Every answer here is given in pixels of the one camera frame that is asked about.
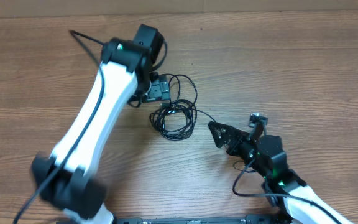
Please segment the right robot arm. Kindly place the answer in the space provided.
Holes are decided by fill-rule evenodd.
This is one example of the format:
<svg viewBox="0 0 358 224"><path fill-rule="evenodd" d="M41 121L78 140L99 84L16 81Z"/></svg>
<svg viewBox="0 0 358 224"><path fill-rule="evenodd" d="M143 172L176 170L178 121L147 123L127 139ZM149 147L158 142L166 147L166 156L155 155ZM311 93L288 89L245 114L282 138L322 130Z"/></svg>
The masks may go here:
<svg viewBox="0 0 358 224"><path fill-rule="evenodd" d="M233 194L239 197L265 197L273 207L279 207L291 220L299 223L350 223L346 217L321 200L287 162L280 136L267 134L265 118L249 121L250 132L233 126L209 122L216 147L226 145L226 153L244 162L236 177ZM264 178L262 193L245 194L236 190L245 173L255 172Z"/></svg>

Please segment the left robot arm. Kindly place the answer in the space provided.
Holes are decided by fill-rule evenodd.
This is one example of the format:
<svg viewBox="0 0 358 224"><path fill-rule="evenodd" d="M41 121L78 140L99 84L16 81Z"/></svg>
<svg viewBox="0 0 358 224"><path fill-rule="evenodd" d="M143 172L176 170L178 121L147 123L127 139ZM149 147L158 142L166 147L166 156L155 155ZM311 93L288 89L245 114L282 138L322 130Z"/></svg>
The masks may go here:
<svg viewBox="0 0 358 224"><path fill-rule="evenodd" d="M104 204L106 187L94 176L123 107L132 101L145 103L150 96L155 60L166 46L162 37L105 43L95 82L72 126L49 157L32 161L34 195L63 211L70 223L114 223Z"/></svg>

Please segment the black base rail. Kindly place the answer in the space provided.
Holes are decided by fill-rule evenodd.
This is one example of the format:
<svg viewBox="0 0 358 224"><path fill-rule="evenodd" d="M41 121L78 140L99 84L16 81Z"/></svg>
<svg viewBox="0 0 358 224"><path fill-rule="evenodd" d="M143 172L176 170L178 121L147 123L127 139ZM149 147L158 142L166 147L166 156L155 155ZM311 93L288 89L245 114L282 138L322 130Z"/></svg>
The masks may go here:
<svg viewBox="0 0 358 224"><path fill-rule="evenodd" d="M283 214L255 215L245 217L214 217L214 218L115 218L112 224L291 224L292 219Z"/></svg>

